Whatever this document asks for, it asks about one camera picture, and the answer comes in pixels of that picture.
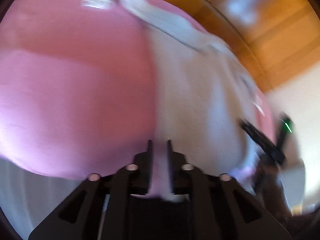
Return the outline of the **pink bed sheet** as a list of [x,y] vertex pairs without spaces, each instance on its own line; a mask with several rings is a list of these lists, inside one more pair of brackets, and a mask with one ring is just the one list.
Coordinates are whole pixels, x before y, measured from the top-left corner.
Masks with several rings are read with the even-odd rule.
[[[209,33],[182,9],[148,1]],[[274,139],[258,87],[254,106],[252,123]],[[168,140],[156,139],[158,107],[148,27],[119,2],[110,9],[83,0],[12,3],[1,21],[2,157],[36,174],[84,178],[113,173],[153,139],[149,195],[170,199]]]

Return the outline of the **orange wooden wardrobe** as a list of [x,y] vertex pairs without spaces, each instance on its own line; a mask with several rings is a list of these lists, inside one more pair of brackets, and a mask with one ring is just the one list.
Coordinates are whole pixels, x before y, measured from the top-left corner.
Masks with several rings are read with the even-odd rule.
[[319,63],[319,18],[308,0],[164,0],[226,41],[267,92]]

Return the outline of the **white knitted sweater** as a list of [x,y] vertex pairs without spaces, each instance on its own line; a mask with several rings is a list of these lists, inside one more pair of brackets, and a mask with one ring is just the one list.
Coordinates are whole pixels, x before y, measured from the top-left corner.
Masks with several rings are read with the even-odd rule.
[[252,191],[257,147],[238,123],[256,121],[251,76],[219,37],[148,0],[83,0],[83,5],[110,9],[114,2],[148,27],[158,79],[157,141],[171,140],[204,173],[228,174]]

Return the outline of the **white mattress side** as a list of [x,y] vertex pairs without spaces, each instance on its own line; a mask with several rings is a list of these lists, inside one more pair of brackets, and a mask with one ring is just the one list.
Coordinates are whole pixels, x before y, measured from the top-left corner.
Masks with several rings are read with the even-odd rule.
[[1,160],[1,209],[22,239],[42,222],[81,181],[45,177]]

